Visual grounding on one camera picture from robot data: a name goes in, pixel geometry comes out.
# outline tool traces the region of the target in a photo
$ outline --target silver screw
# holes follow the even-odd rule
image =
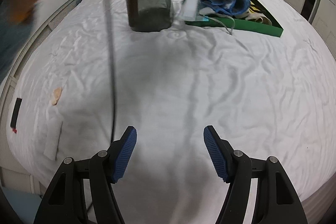
[[[237,157],[241,157],[243,155],[243,152],[241,152],[240,150],[235,150],[233,151],[233,154]]]
[[[63,161],[65,164],[69,164],[72,162],[72,158],[65,158]]]
[[[102,150],[102,151],[98,152],[98,156],[101,157],[101,158],[104,158],[106,155],[107,155],[107,151],[105,151],[105,150]]]
[[[272,163],[277,163],[278,162],[278,159],[274,156],[270,156],[269,157],[269,160],[272,162]]]

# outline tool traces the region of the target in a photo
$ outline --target bed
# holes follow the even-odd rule
[[[181,1],[173,0],[175,11]],[[132,32],[125,0],[112,0],[115,138],[128,125],[138,132],[124,178],[114,186],[126,223],[216,222],[228,185],[217,177],[203,142],[209,124],[250,157],[276,156],[301,201],[335,174],[335,60],[289,4],[259,1],[283,27],[281,38],[240,30],[230,36],[224,28],[180,23],[158,33]],[[17,133],[9,115],[7,139],[13,155],[45,186],[65,157],[86,159],[109,147],[107,59],[102,0],[83,0],[21,73],[9,109],[11,114],[16,97],[22,98]],[[52,106],[57,87],[63,92]],[[62,131],[56,160],[50,160],[44,150],[55,118]],[[253,180],[244,223],[251,221],[255,191]]]

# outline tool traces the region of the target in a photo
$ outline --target white towel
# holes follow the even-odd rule
[[[50,160],[56,160],[59,135],[61,133],[63,121],[60,118],[51,118],[47,124],[47,141],[45,144],[44,155]]]

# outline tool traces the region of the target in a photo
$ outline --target beige sock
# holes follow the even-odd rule
[[[59,100],[60,97],[61,97],[61,94],[62,94],[62,88],[61,88],[61,87],[56,88],[56,89],[54,90],[54,99],[51,100],[51,104],[52,104],[53,106],[57,105],[58,100]]]

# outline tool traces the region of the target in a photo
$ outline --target green box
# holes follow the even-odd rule
[[[272,22],[272,26],[262,24],[262,23],[257,23],[254,21],[248,21],[244,19],[235,19],[235,22],[236,22],[235,30],[251,31],[251,32],[257,32],[257,33],[262,33],[262,34],[268,34],[273,37],[281,37],[281,34],[284,31],[284,29],[281,27],[279,22],[271,15],[271,13],[258,0],[251,0],[251,1]],[[213,17],[213,18],[224,23],[227,28],[231,28],[233,25],[232,20],[229,18],[222,18],[222,17]],[[221,24],[213,20],[186,21],[185,23],[187,25],[198,26],[198,27],[223,27]]]

